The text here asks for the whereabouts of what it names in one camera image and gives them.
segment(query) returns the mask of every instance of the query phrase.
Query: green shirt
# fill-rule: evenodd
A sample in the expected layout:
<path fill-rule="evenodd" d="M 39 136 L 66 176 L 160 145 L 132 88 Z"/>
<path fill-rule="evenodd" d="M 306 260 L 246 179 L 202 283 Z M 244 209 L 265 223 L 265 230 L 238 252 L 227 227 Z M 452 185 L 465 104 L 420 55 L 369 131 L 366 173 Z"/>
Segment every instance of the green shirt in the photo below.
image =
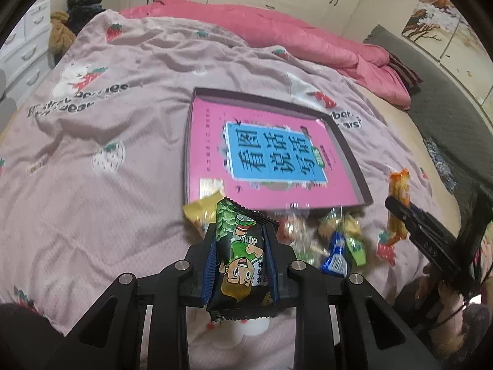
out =
<path fill-rule="evenodd" d="M 231 250 L 233 251 L 233 257 L 229 259 L 228 264 L 231 263 L 232 261 L 244 257 L 250 263 L 255 263 L 256 261 L 259 261 L 257 256 L 255 256 L 255 253 L 247 253 L 247 246 L 248 243 L 246 242 L 241 242 L 241 241 L 235 241 L 231 244 Z"/>

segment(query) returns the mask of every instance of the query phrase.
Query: striped pillow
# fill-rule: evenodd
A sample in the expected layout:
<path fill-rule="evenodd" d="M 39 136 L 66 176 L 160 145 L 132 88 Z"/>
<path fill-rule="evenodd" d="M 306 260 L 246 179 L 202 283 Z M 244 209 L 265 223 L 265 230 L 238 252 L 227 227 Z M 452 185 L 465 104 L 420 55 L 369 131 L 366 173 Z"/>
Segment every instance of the striped pillow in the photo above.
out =
<path fill-rule="evenodd" d="M 404 65 L 397 56 L 395 56 L 392 53 L 389 53 L 390 61 L 389 61 L 389 67 L 395 70 L 397 74 L 399 75 L 399 78 L 401 78 L 404 86 L 406 87 L 407 90 L 410 88 L 415 87 L 419 83 L 421 83 L 423 80 L 418 76 L 417 73 L 415 73 L 411 68 L 408 66 Z"/>

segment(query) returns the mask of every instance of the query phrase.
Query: black cable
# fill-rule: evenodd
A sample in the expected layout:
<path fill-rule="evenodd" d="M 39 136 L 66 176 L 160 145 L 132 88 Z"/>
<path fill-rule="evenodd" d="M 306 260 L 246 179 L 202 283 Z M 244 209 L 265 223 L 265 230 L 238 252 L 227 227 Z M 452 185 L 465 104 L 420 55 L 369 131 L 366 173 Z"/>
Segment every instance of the black cable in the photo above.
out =
<path fill-rule="evenodd" d="M 490 268 L 488 269 L 488 271 L 486 272 L 486 275 L 485 277 L 483 278 L 483 281 L 481 282 L 480 286 L 479 286 L 479 289 L 481 290 L 481 288 L 484 286 L 486 280 L 488 279 L 488 277 L 490 276 L 491 272 L 493 271 L 493 262 L 491 263 L 491 266 Z M 448 320 L 450 320 L 453 316 L 455 316 L 459 311 L 461 311 L 463 308 L 465 308 L 465 306 L 469 305 L 469 301 L 467 302 L 464 302 L 464 304 L 462 306 L 460 306 L 460 308 L 458 308 L 457 310 L 454 311 L 454 313 L 452 313 L 450 316 L 448 316 L 445 320 L 443 321 L 440 321 L 438 324 L 434 325 L 433 327 L 430 327 L 428 330 L 433 330 L 435 328 L 438 328 L 442 325 L 444 325 Z"/>

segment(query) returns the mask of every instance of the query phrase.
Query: blue snack package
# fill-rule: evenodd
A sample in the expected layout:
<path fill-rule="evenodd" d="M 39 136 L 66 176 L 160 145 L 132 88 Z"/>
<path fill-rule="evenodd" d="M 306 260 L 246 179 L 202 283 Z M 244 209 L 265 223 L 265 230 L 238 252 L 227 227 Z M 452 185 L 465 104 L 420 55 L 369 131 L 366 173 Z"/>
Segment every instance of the blue snack package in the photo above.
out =
<path fill-rule="evenodd" d="M 330 240 L 330 256 L 320 268 L 322 273 L 336 276 L 342 275 L 344 277 L 348 275 L 348 262 L 344 258 L 345 247 L 344 236 L 338 231 L 334 232 Z"/>

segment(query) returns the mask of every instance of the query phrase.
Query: drawer handle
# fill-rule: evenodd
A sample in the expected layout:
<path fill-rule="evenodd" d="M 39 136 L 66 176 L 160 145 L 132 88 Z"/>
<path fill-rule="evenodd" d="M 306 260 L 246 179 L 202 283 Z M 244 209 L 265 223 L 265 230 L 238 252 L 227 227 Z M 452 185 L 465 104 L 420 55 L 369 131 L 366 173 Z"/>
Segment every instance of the drawer handle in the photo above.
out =
<path fill-rule="evenodd" d="M 41 71 L 38 69 L 38 70 L 36 71 L 36 75 L 35 75 L 35 76 L 33 76 L 31 79 L 28 79 L 28 80 L 26 81 L 26 83 L 28 84 L 28 86 L 33 86 L 33 85 L 36 83 L 36 81 L 39 79 L 39 74 L 40 74 L 40 73 L 41 73 Z"/>
<path fill-rule="evenodd" d="M 7 40 L 5 41 L 5 44 L 10 44 L 10 43 L 12 43 L 12 42 L 13 42 L 13 40 L 15 39 L 16 35 L 17 35 L 17 32 L 12 32 L 12 33 L 10 34 L 10 36 L 7 38 Z"/>
<path fill-rule="evenodd" d="M 24 61 L 30 60 L 30 59 L 33 57 L 34 53 L 36 52 L 36 47 L 37 47 L 37 46 L 34 46 L 34 47 L 33 47 L 33 50 L 32 50 L 31 52 L 29 52 L 29 53 L 25 53 L 25 54 L 24 54 L 21 58 L 22 58 Z"/>
<path fill-rule="evenodd" d="M 44 15 L 41 15 L 41 18 L 35 19 L 33 22 L 35 25 L 39 25 L 43 19 L 44 19 Z"/>

